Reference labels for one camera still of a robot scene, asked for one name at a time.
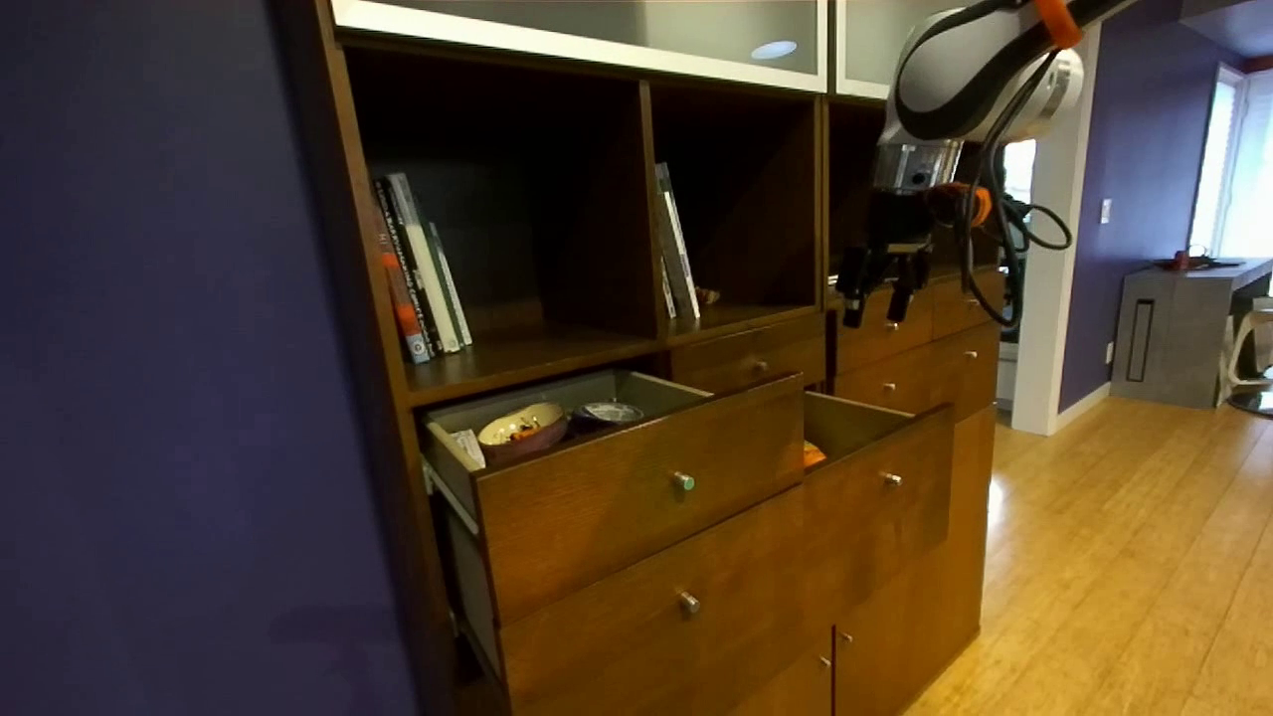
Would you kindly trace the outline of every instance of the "open drawer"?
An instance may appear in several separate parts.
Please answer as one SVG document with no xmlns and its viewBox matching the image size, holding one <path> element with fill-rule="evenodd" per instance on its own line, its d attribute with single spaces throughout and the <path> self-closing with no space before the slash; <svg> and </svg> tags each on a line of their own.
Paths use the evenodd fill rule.
<svg viewBox="0 0 1273 716">
<path fill-rule="evenodd" d="M 618 398 L 639 420 L 471 471 L 454 436 L 517 412 Z M 629 563 L 798 485 L 798 377 L 741 396 L 605 371 L 424 414 L 424 471 L 450 499 L 463 613 L 499 666 L 508 625 Z"/>
</svg>

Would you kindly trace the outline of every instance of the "white cabinet top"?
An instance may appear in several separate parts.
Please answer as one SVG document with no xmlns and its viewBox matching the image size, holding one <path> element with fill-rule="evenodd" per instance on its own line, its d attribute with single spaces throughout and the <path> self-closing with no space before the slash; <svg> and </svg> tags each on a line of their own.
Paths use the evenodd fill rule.
<svg viewBox="0 0 1273 716">
<path fill-rule="evenodd" d="M 826 92 L 826 0 L 329 0 L 344 32 Z"/>
</svg>

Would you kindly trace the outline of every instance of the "item in drawer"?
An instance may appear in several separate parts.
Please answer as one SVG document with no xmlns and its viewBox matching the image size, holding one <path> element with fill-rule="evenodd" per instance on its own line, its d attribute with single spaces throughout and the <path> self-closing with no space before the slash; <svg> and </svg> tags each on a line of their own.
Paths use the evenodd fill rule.
<svg viewBox="0 0 1273 716">
<path fill-rule="evenodd" d="M 454 432 L 454 459 L 464 466 L 464 471 L 484 471 L 484 455 L 480 455 L 480 442 L 473 432 Z"/>
<path fill-rule="evenodd" d="M 802 471 L 817 471 L 817 466 L 824 466 L 826 463 L 826 451 L 821 451 L 817 442 L 802 442 L 798 447 L 798 466 Z"/>
<path fill-rule="evenodd" d="M 629 421 L 639 421 L 639 412 L 629 404 L 589 404 L 581 405 L 581 420 L 599 425 L 629 425 Z"/>
<path fill-rule="evenodd" d="M 534 404 L 512 414 L 503 414 L 479 432 L 480 455 L 488 466 L 545 455 L 565 437 L 565 412 L 558 404 Z"/>
</svg>

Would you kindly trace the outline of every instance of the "drawer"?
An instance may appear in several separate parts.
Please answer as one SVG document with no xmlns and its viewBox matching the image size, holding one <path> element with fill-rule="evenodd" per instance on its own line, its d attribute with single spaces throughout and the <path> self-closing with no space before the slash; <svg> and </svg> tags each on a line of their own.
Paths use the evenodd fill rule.
<svg viewBox="0 0 1273 716">
<path fill-rule="evenodd" d="M 824 316 L 809 312 L 771 326 L 743 326 L 711 339 L 696 339 L 671 352 L 671 384 L 687 384 L 711 396 L 769 384 L 777 376 L 802 376 L 802 388 L 826 377 L 826 332 Z"/>
<path fill-rule="evenodd" d="M 926 288 L 910 296 L 906 322 L 889 322 L 891 292 L 878 288 L 866 299 L 862 326 L 845 326 L 834 318 L 834 371 L 861 371 L 904 352 L 931 344 L 931 299 Z"/>
<path fill-rule="evenodd" d="M 503 625 L 517 716 L 729 711 L 826 634 L 798 609 L 802 490 Z"/>
<path fill-rule="evenodd" d="M 944 404 L 944 371 L 946 365 L 939 363 L 939 353 L 931 345 L 920 345 L 883 363 L 841 371 L 834 396 L 866 405 L 923 414 Z"/>
<path fill-rule="evenodd" d="M 830 716 L 830 640 L 802 649 L 777 678 L 756 686 L 729 716 Z"/>
<path fill-rule="evenodd" d="M 946 371 L 939 398 L 950 404 L 956 421 L 996 404 L 1000 326 L 950 336 L 934 353 Z"/>
<path fill-rule="evenodd" d="M 817 556 L 821 580 L 826 580 L 826 613 L 845 613 L 946 539 L 950 412 L 906 421 L 875 420 L 871 432 L 861 432 L 861 405 L 817 404 L 809 437 L 826 463 L 809 475 L 809 542 L 826 551 Z"/>
<path fill-rule="evenodd" d="M 798 377 L 471 475 L 471 619 L 512 621 L 798 483 Z"/>
<path fill-rule="evenodd" d="M 442 405 L 423 420 L 424 478 L 479 535 L 479 483 L 499 475 L 479 447 L 479 432 L 488 425 L 493 420 L 527 412 L 534 404 L 553 404 L 565 414 L 576 414 L 581 405 L 592 405 L 592 404 L 625 404 L 638 412 L 639 421 L 654 421 L 654 420 L 702 405 L 710 398 L 711 396 L 706 392 L 675 388 L 654 376 L 599 371 L 599 376 L 581 376 L 565 384 L 503 392 L 463 405 Z"/>
<path fill-rule="evenodd" d="M 1001 276 L 1000 267 L 980 267 L 973 288 L 984 299 L 1001 312 Z M 996 318 L 984 312 L 984 303 L 961 288 L 961 276 L 939 276 L 926 284 L 926 303 L 931 303 L 931 336 L 961 336 L 973 326 L 991 326 Z"/>
</svg>

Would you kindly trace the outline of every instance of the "wooden floor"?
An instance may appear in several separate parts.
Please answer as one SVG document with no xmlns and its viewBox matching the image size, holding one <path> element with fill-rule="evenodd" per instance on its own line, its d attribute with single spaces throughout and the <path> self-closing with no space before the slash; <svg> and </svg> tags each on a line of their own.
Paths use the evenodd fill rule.
<svg viewBox="0 0 1273 716">
<path fill-rule="evenodd" d="M 984 638 L 910 716 L 1273 716 L 1273 421 L 1000 432 Z"/>
</svg>

